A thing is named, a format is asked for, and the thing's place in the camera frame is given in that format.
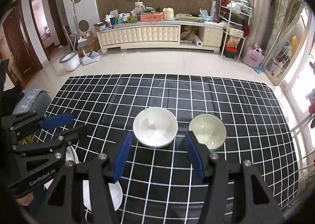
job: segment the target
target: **mop bucket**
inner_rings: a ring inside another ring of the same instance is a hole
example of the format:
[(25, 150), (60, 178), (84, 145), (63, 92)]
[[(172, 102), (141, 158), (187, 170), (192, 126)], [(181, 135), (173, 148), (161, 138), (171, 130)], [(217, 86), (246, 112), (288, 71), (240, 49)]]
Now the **mop bucket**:
[(73, 71), (80, 65), (80, 58), (78, 55), (78, 51), (72, 51), (66, 55), (64, 55), (59, 63), (62, 65), (65, 71)]

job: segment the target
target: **mug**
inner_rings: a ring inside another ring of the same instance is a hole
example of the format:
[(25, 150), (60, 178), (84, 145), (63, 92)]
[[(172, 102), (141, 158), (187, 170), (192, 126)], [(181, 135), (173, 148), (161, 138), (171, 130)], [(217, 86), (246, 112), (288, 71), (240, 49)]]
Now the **mug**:
[(116, 24), (116, 18), (115, 17), (111, 17), (111, 25), (115, 25)]
[(122, 24), (123, 23), (123, 17), (116, 18), (116, 24)]

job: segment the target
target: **white plate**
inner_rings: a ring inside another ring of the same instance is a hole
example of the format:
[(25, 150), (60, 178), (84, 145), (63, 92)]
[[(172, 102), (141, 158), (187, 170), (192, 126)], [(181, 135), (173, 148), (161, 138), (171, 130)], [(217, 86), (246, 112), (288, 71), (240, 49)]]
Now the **white plate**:
[(212, 114), (195, 116), (189, 124), (189, 130), (193, 131), (198, 142), (206, 145), (209, 150), (218, 149), (226, 139), (223, 122)]
[(170, 144), (178, 130), (176, 117), (162, 107), (142, 110), (133, 122), (136, 138), (145, 146), (162, 148)]
[[(116, 183), (108, 183), (109, 190), (111, 192), (111, 199), (113, 201), (114, 209), (117, 211), (122, 203), (122, 188), (118, 181)], [(92, 211), (91, 201), (90, 201), (90, 189), (89, 181), (83, 180), (83, 203), (86, 208)]]
[[(74, 161), (76, 164), (79, 163), (78, 155), (72, 146), (67, 147), (67, 151), (66, 151), (66, 161), (69, 161), (69, 160)], [(50, 181), (46, 182), (44, 184), (44, 187), (48, 189), (51, 183), (53, 182), (53, 180), (54, 179), (51, 179)]]

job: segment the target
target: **white floor tile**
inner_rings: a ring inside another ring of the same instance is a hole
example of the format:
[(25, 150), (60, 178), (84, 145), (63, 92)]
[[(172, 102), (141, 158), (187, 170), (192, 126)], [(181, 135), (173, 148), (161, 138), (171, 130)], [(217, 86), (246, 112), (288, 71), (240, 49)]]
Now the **white floor tile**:
[(39, 88), (55, 96), (70, 76), (122, 73), (188, 74), (235, 78), (266, 83), (273, 90), (275, 86), (264, 74), (257, 74), (241, 61), (221, 57), (205, 50), (187, 49), (110, 49), (100, 60), (88, 65), (80, 65), (72, 72), (63, 70), (59, 60), (70, 48), (59, 49), (50, 62), (45, 62), (28, 88)]

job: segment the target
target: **black and white grid mat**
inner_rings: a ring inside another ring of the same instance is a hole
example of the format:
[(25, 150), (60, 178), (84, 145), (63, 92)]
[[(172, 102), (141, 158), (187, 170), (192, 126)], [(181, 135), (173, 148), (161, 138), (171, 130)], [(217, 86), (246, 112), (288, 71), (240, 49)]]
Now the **black and white grid mat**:
[[(228, 162), (251, 160), (284, 208), (298, 189), (298, 167), (285, 117), (265, 84), (182, 75), (95, 75), (70, 77), (48, 107), (54, 116), (72, 113), (73, 125), (38, 131), (37, 142), (86, 124), (89, 135), (73, 145), (81, 162), (110, 150), (136, 115), (150, 106), (169, 109), (178, 133), (165, 148), (133, 143), (122, 178), (122, 223), (197, 223), (207, 185), (194, 176), (183, 143), (191, 119), (202, 113), (219, 117), (227, 139), (218, 153)], [(233, 181), (228, 185), (224, 223), (231, 222)], [(92, 220), (86, 210), (86, 217)]]

